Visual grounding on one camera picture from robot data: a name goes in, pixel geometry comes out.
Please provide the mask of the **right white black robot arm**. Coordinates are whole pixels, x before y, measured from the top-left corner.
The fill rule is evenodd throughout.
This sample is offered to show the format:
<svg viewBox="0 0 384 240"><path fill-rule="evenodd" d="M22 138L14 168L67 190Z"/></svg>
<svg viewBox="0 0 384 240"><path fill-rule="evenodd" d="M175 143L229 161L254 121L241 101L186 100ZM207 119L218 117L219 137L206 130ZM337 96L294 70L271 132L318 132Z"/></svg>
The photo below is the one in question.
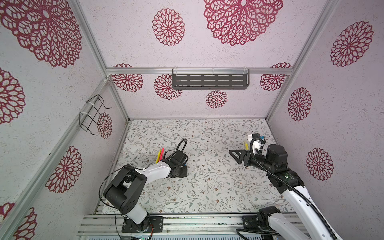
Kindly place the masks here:
<svg viewBox="0 0 384 240"><path fill-rule="evenodd" d="M239 165L256 167L266 173L269 181L294 208L304 224L307 233L303 233L287 220L277 207L260 209L256 215L244 216L243 228L237 234L245 239L244 233L262 236L264 240L282 237L285 240L340 240L341 236L332 228L312 200L304 182L298 174L288 167L288 154L284 147L269 145L267 154L250 147L248 150L230 150L229 154Z"/></svg>

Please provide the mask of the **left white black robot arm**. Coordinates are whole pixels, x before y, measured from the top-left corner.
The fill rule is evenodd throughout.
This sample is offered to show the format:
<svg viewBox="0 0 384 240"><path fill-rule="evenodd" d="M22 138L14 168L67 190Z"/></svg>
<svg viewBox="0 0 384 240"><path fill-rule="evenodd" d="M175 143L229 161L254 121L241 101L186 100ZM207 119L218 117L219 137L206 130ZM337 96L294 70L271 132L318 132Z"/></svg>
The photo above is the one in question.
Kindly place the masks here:
<svg viewBox="0 0 384 240"><path fill-rule="evenodd" d="M104 198L125 217L123 233L156 231L152 218L139 203L146 186L156 180L185 178L189 157L176 150L169 157L144 169L125 165L103 192Z"/></svg>

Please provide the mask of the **pink highlighter pen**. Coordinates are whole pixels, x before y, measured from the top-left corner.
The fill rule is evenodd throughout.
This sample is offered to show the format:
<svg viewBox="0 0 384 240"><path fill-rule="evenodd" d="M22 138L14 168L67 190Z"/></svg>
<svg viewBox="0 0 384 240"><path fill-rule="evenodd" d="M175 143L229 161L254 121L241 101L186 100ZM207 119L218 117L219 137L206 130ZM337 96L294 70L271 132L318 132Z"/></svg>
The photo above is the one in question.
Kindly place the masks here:
<svg viewBox="0 0 384 240"><path fill-rule="evenodd" d="M165 152L165 148L162 148L160 155L159 155L159 159L158 159L159 162L164 158L164 152Z"/></svg>

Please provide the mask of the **dark grey wall shelf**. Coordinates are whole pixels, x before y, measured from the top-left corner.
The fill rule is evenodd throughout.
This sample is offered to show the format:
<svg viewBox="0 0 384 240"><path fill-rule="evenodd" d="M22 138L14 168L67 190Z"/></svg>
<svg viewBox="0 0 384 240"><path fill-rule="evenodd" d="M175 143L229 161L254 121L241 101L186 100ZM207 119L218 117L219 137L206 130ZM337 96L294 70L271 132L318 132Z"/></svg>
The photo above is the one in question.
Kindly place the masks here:
<svg viewBox="0 0 384 240"><path fill-rule="evenodd" d="M172 69L174 90L246 90L250 85L248 70L242 74L182 74Z"/></svg>

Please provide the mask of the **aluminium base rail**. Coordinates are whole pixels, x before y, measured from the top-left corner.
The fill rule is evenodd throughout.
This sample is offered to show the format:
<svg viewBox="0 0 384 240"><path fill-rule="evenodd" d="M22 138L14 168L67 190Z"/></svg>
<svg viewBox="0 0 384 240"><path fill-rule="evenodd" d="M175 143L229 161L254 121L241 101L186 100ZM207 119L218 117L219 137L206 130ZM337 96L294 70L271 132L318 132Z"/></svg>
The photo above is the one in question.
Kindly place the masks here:
<svg viewBox="0 0 384 240"><path fill-rule="evenodd" d="M236 229L243 228L244 216L255 216L255 213L239 214L155 214L152 218L163 217L161 223L153 223L153 237L165 235L209 235L235 234ZM85 215L80 223L77 236L145 236L150 235L152 228L145 232L131 230L120 215Z"/></svg>

